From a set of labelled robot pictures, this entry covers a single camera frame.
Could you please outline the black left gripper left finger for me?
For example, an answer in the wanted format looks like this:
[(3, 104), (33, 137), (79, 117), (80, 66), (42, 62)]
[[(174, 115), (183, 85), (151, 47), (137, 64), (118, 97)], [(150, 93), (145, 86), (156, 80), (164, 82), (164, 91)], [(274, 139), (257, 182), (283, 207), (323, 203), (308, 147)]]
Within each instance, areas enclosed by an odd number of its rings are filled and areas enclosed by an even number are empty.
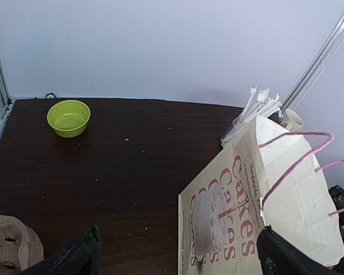
[(22, 274), (98, 274), (102, 251), (100, 231), (91, 226), (50, 257)]

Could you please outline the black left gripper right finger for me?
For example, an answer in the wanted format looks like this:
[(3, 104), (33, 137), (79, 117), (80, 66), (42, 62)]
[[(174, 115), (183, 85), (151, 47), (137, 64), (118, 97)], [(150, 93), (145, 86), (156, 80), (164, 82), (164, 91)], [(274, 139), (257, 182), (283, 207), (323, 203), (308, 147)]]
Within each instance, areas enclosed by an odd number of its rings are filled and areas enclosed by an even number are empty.
[(337, 274), (306, 256), (270, 226), (261, 231), (256, 244), (261, 269), (265, 275)]

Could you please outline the stack of pulp cup carriers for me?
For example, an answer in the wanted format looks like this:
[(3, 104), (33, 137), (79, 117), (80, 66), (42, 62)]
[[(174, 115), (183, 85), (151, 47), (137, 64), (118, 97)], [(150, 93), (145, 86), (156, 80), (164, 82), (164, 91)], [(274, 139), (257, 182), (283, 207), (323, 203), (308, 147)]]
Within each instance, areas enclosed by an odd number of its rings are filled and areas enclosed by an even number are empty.
[(18, 274), (44, 259), (39, 236), (19, 219), (0, 215), (0, 274)]

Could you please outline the white pink paper bag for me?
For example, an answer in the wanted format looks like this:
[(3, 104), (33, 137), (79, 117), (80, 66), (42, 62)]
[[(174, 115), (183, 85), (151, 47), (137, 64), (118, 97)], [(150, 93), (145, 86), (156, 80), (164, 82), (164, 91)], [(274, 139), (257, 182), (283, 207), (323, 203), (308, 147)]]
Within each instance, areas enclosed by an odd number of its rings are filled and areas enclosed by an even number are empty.
[(339, 210), (308, 132), (255, 117), (178, 197), (179, 274), (261, 274), (259, 235), (270, 227), (330, 270), (344, 256)]

